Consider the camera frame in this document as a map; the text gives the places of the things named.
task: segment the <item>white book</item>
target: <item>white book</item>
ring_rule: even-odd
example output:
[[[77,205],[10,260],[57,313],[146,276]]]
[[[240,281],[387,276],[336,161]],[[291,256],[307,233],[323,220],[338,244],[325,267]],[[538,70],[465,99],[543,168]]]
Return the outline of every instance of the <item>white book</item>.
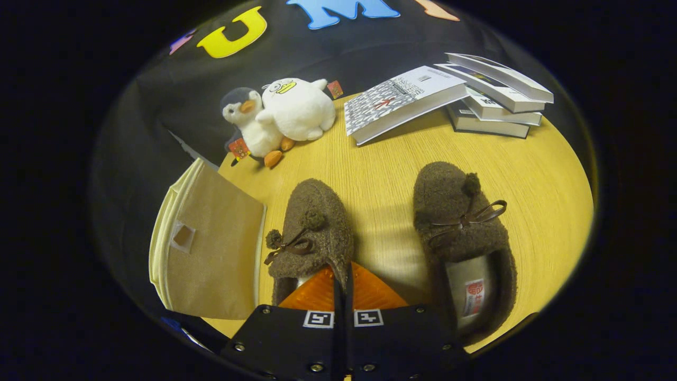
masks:
[[[465,103],[459,101],[447,106],[456,132],[479,132],[481,134],[514,136],[526,139],[530,126],[519,123],[481,121]]]
[[[552,92],[526,75],[488,58],[468,54],[447,53],[449,62],[489,75],[533,100],[553,103]]]
[[[372,87],[345,103],[345,129],[357,145],[421,114],[468,96],[465,81],[421,66]]]
[[[445,71],[465,79],[468,86],[492,97],[501,106],[507,108],[513,113],[526,113],[531,111],[541,111],[546,108],[545,102],[539,102],[529,99],[527,96],[513,89],[512,87],[497,81],[473,69],[457,64],[435,64],[435,66]]]
[[[543,116],[541,113],[513,114],[486,94],[478,92],[470,86],[467,86],[466,90],[468,90],[468,96],[463,98],[463,102],[481,121],[503,121],[541,125],[541,117]]]

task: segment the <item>yellow letter u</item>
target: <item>yellow letter u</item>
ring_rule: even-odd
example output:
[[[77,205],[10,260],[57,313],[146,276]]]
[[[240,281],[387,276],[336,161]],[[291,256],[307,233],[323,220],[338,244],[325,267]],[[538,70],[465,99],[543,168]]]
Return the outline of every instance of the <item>yellow letter u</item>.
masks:
[[[259,9],[261,7],[254,7],[233,19],[233,22],[242,21],[248,29],[247,34],[241,38],[229,41],[223,35],[225,26],[222,26],[200,40],[197,47],[203,47],[207,54],[214,58],[228,57],[244,49],[256,41],[268,26]]]

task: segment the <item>slipper insole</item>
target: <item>slipper insole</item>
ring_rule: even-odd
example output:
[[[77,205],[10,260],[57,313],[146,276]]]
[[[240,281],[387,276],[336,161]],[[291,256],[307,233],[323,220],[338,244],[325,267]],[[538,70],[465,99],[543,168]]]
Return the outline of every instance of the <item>slipper insole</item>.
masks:
[[[462,330],[490,314],[497,294],[496,274],[489,261],[491,254],[457,263],[447,263],[458,329]]]

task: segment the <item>fuzzy slipper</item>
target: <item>fuzzy slipper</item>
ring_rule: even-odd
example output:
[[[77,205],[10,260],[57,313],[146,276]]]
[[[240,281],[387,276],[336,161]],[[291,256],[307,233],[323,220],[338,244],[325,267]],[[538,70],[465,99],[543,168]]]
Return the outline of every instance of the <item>fuzzy slipper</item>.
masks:
[[[273,305],[279,305],[326,264],[345,291],[353,232],[339,196],[323,182],[308,179],[297,185],[287,204],[284,235],[271,230],[265,242],[275,250],[264,261],[275,280]]]
[[[496,331],[515,304],[515,259],[498,219],[506,206],[503,200],[489,204],[477,174],[449,163],[426,165],[414,185],[414,226],[434,302],[458,329],[463,345]]]

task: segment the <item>stuffed toy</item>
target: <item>stuffed toy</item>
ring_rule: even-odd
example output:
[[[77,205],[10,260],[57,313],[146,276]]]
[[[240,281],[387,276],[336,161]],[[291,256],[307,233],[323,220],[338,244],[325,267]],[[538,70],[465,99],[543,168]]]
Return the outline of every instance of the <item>stuffed toy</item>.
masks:
[[[334,125],[334,103],[322,90],[327,80],[306,82],[298,78],[279,79],[263,86],[263,105],[256,119],[276,124],[287,138],[297,142],[317,140]]]
[[[237,164],[239,159],[250,155],[266,167],[272,168],[282,158],[282,152],[294,146],[294,141],[285,138],[275,123],[259,123],[256,116],[263,110],[259,93],[248,87],[238,87],[221,99],[221,114],[226,121],[237,127],[236,133],[226,142],[233,150]]]

